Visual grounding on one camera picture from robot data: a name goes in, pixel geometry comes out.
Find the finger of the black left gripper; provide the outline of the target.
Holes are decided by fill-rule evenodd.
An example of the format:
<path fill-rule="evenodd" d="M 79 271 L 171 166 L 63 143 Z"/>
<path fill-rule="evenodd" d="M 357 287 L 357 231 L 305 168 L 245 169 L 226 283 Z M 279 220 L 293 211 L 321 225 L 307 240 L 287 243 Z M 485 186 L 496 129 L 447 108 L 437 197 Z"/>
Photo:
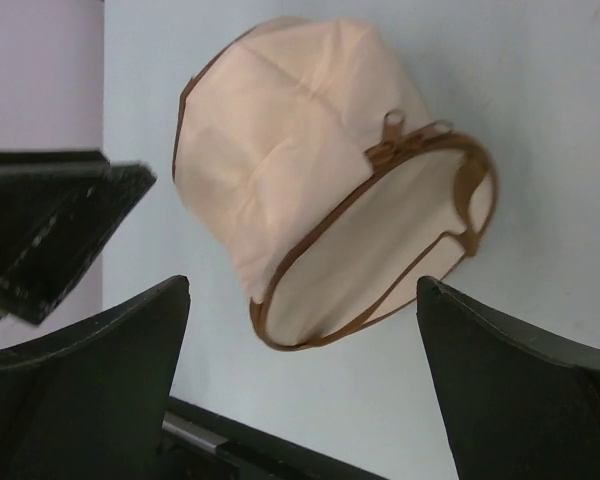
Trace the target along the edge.
<path fill-rule="evenodd" d="M 41 324 L 155 181 L 141 163 L 0 161 L 0 321 Z"/>

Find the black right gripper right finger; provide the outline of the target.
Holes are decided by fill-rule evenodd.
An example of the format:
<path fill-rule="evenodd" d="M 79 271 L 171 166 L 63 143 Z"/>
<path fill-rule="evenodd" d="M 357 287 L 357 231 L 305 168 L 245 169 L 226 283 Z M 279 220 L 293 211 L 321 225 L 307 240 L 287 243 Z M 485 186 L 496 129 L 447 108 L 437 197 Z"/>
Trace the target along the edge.
<path fill-rule="evenodd" d="M 600 349 L 432 278 L 417 321 L 461 479 L 600 479 Z"/>

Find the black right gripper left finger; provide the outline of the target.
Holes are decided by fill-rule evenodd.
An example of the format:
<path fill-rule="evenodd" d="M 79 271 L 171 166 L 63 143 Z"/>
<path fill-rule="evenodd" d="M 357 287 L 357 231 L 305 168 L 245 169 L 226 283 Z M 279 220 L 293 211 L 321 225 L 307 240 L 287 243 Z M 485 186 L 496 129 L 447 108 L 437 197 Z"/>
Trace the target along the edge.
<path fill-rule="evenodd" d="M 0 350 L 0 479 L 147 479 L 190 308 L 173 276 Z"/>

